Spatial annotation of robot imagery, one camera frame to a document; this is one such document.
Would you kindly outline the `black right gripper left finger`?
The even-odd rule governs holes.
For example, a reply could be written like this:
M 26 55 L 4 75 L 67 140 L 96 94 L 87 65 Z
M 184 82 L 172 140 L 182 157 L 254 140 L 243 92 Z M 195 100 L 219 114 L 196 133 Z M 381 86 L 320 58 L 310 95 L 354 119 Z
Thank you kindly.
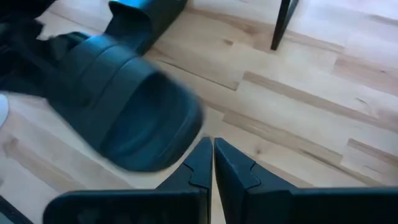
M 156 189 L 81 190 L 62 194 L 45 208 L 44 223 L 209 223 L 213 143 L 203 137 Z

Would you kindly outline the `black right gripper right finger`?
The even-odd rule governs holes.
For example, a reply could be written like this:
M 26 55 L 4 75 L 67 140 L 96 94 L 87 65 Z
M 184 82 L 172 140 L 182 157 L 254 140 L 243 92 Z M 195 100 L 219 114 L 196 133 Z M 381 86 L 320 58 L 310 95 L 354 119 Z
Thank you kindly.
M 215 174 L 227 223 L 397 223 L 397 188 L 299 188 L 216 138 Z

